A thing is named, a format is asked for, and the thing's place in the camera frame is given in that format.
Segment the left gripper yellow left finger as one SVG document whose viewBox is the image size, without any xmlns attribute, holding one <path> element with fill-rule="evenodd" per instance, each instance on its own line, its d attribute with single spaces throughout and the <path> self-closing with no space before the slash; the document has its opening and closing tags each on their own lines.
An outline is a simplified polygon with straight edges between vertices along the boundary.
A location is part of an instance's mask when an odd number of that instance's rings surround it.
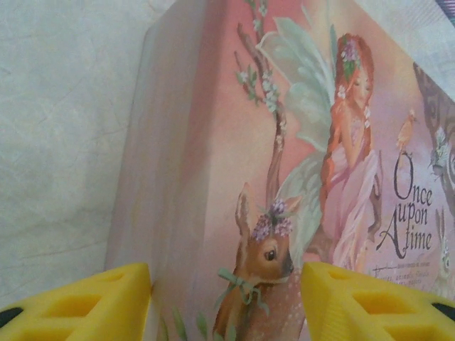
<svg viewBox="0 0 455 341">
<path fill-rule="evenodd" d="M 1 309 L 2 340 L 141 340 L 151 300 L 145 263 L 133 263 Z"/>
</svg>

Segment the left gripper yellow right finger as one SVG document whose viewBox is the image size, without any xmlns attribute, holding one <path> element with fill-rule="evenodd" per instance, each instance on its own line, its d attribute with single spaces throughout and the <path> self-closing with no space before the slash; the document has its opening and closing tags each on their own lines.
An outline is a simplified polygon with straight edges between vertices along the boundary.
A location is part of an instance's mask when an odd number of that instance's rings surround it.
<svg viewBox="0 0 455 341">
<path fill-rule="evenodd" d="M 454 339 L 454 302 L 331 264 L 304 264 L 301 297 L 312 340 Z"/>
</svg>

